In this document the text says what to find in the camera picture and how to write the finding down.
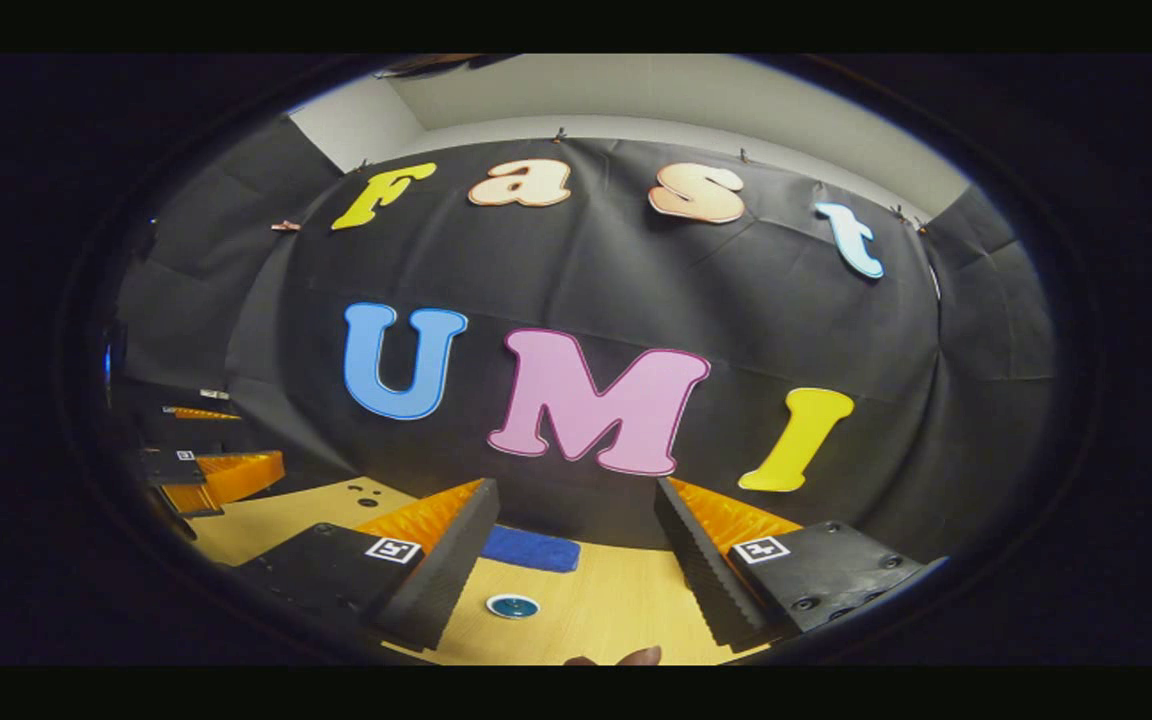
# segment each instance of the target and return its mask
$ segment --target ceiling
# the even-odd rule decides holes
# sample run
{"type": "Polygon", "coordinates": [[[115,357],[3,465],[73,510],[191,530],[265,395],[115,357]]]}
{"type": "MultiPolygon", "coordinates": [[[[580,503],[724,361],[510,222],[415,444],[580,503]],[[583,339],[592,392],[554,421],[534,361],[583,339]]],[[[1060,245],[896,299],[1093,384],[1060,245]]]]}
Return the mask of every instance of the ceiling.
{"type": "Polygon", "coordinates": [[[940,213],[968,179],[877,114],[733,55],[522,55],[388,79],[429,129],[531,115],[627,115],[738,132],[814,156],[940,213]]]}

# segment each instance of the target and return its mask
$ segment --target letter u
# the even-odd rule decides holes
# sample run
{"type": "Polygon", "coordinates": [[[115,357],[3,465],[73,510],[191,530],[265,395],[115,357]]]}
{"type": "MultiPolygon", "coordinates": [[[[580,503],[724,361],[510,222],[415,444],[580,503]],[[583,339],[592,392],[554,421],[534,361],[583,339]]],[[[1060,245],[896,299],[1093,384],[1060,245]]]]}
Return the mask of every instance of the letter u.
{"type": "Polygon", "coordinates": [[[394,420],[418,420],[433,414],[444,401],[452,339],[465,332],[470,323],[464,314],[450,310],[434,306],[416,310],[410,323],[420,333],[420,344],[416,347],[412,384],[403,392],[395,392],[380,382],[380,346],[385,328],[396,319],[393,306],[372,302],[356,302],[346,309],[349,334],[344,343],[344,384],[358,406],[372,414],[394,420]]]}

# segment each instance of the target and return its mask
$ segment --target blue sponge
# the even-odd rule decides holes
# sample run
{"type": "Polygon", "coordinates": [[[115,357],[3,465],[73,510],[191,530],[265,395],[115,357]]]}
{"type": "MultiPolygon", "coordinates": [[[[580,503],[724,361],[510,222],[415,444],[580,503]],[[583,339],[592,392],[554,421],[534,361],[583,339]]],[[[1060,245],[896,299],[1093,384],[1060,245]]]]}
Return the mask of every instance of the blue sponge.
{"type": "Polygon", "coordinates": [[[495,525],[488,535],[483,556],[508,564],[521,564],[550,573],[571,573],[579,561],[579,545],[525,530],[495,525]]]}

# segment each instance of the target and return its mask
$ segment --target blue letter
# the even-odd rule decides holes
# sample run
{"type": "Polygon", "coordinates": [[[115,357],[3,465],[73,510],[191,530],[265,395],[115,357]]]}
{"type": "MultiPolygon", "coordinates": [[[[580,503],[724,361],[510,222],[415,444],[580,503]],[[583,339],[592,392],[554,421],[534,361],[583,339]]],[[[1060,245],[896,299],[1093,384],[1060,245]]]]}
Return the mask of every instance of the blue letter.
{"type": "Polygon", "coordinates": [[[380,344],[397,314],[393,306],[356,302],[346,308],[344,384],[358,406],[394,420],[418,420],[438,409],[447,382],[452,339],[465,332],[468,319],[450,310],[416,310],[411,325],[420,333],[412,386],[394,392],[380,382],[380,344]]]}
{"type": "Polygon", "coordinates": [[[842,259],[865,276],[881,278],[882,264],[870,258],[869,252],[865,252],[865,243],[861,240],[873,241],[874,232],[856,220],[855,214],[846,205],[838,205],[836,202],[817,202],[814,209],[817,213],[829,219],[833,242],[836,243],[838,251],[842,252],[842,259]]]}

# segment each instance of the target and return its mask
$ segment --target letter m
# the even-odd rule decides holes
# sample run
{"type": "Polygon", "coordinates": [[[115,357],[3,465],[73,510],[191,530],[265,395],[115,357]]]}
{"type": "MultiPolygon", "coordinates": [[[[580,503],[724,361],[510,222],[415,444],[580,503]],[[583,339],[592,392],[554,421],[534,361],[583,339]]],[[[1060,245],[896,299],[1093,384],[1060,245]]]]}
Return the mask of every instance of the letter m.
{"type": "Polygon", "coordinates": [[[598,464],[619,473],[672,473],[669,456],[687,396],[708,377],[708,362],[677,350],[649,350],[598,392],[576,338],[521,329],[506,347],[518,357],[513,396],[503,427],[488,445],[513,455],[544,455],[540,420],[548,410],[558,447],[568,461],[581,460],[599,438],[620,425],[616,441],[599,452],[598,464]]]}

